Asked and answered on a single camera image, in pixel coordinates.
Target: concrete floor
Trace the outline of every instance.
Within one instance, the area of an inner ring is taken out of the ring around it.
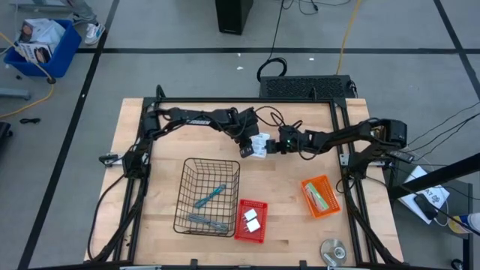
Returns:
[[[113,1],[88,3],[104,22]],[[256,0],[244,34],[234,36],[218,32],[213,0],[121,0],[105,47],[270,47],[279,3]],[[475,30],[479,24],[478,1],[443,0],[442,4],[463,48],[480,48],[480,37]],[[320,5],[317,15],[305,16],[295,4],[292,9],[283,11],[276,47],[340,47],[354,5],[355,1],[338,7]],[[310,5],[303,4],[302,8],[307,10]],[[0,31],[9,37],[14,36],[10,27],[13,10],[6,1],[0,3]],[[21,10],[18,23],[27,17],[66,16],[65,13]],[[79,32],[84,31],[85,27],[80,26]],[[2,47],[6,44],[0,40]],[[346,47],[455,48],[434,2],[427,0],[364,1]],[[152,96],[157,84],[163,86],[169,97],[257,97],[260,87],[256,81],[257,68],[268,58],[265,53],[162,52],[101,55],[30,267],[82,262],[104,175],[97,158],[110,150],[123,98]],[[288,75],[333,74],[338,61],[338,54],[334,53],[274,56],[288,61]],[[77,54],[65,78],[55,85],[51,99],[2,119],[12,124],[15,136],[0,155],[0,213],[7,217],[0,220],[0,242],[8,243],[0,246],[0,269],[15,269],[19,264],[92,58],[93,53]],[[468,55],[468,59],[480,72],[480,55]],[[267,67],[264,74],[276,75],[280,73],[278,68]],[[367,99],[372,116],[406,122],[410,138],[479,100],[456,54],[346,54],[341,73],[355,80],[359,97]],[[44,79],[23,77],[17,80],[17,74],[12,67],[1,67],[0,86],[29,89],[33,101],[49,91]],[[0,114],[25,104],[23,100],[2,98]],[[478,112],[480,106],[463,112],[450,126]],[[36,125],[18,122],[32,117],[40,117],[42,122]],[[428,161],[450,164],[480,152],[479,124],[478,119],[471,121],[429,154]],[[462,179],[474,184],[476,197],[480,197],[479,179],[478,173]],[[476,211],[480,209],[478,203],[474,207]],[[397,220],[397,229],[408,263],[448,269],[451,259],[461,258],[460,239],[447,234],[429,234],[428,230],[419,231],[408,226],[404,218]]]

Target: wooden tabletop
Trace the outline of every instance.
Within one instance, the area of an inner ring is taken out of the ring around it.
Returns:
[[[125,152],[134,143],[142,102],[143,99],[140,98],[123,100],[112,152]],[[322,103],[163,103],[161,107],[205,111],[236,107],[242,111],[263,105],[279,109],[287,124],[303,120],[301,131],[333,131],[329,105]],[[347,100],[347,107],[351,125],[369,117],[363,99]],[[271,120],[267,109],[260,111],[259,115],[266,121]],[[339,109],[337,115],[342,128]],[[271,138],[278,138],[275,127],[259,121],[259,129],[262,133],[270,134]],[[367,145],[367,142],[355,142],[357,151]],[[234,238],[185,235],[173,230],[180,179],[187,158],[222,159],[240,163],[239,198],[268,203],[264,244],[252,244]],[[307,260],[309,266],[324,266],[325,263],[320,258],[320,245],[326,239],[335,238],[346,246],[346,265],[354,266],[343,195],[335,191],[341,207],[340,213],[315,219],[309,212],[300,188],[302,180],[320,175],[327,175],[334,187],[341,178],[339,168],[336,148],[311,161],[302,160],[298,154],[270,154],[265,159],[242,159],[239,147],[225,134],[207,127],[184,126],[154,143],[150,183],[142,210],[135,263],[187,265],[191,259],[198,259],[200,265],[297,266],[299,260]],[[102,193],[121,174],[120,166],[107,169]],[[380,168],[371,167],[367,174],[383,181]],[[103,200],[92,238],[93,254],[100,251],[119,225],[126,183],[126,180],[122,181]],[[391,253],[402,260],[386,188],[369,180],[363,181],[363,187],[373,231]],[[368,261],[365,237],[360,226],[358,231],[363,260]],[[130,233],[125,236],[122,258],[127,256],[126,246],[129,245]]]

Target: wire basket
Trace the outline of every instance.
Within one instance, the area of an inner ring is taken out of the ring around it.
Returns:
[[[232,237],[239,179],[240,164],[236,161],[188,158],[181,174],[173,229],[177,233]]]

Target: orange basket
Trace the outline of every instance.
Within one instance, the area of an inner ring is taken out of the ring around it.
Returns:
[[[313,205],[313,203],[308,198],[308,195],[305,192],[305,186],[309,183],[312,183],[316,191],[320,193],[322,198],[328,204],[328,209],[326,209],[325,211],[318,211],[317,207],[315,207],[315,205]],[[327,175],[321,175],[302,181],[301,192],[303,192],[305,199],[307,200],[308,208],[310,209],[310,212],[312,213],[314,218],[324,218],[331,214],[338,213],[341,210],[340,205],[338,204],[337,197],[335,196],[335,193],[332,186],[330,185],[330,181]]]

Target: blue bin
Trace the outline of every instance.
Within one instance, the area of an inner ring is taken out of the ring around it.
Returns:
[[[60,43],[56,47],[50,61],[46,64],[38,64],[44,68],[50,76],[61,78],[67,73],[68,66],[70,66],[80,42],[82,42],[82,38],[77,30],[75,30],[71,21],[66,19],[56,19],[55,21],[65,28],[65,33],[63,37],[61,37]],[[4,62],[13,65],[26,76],[47,76],[37,66],[27,62],[14,48],[10,48],[7,52],[7,55],[4,57]]]

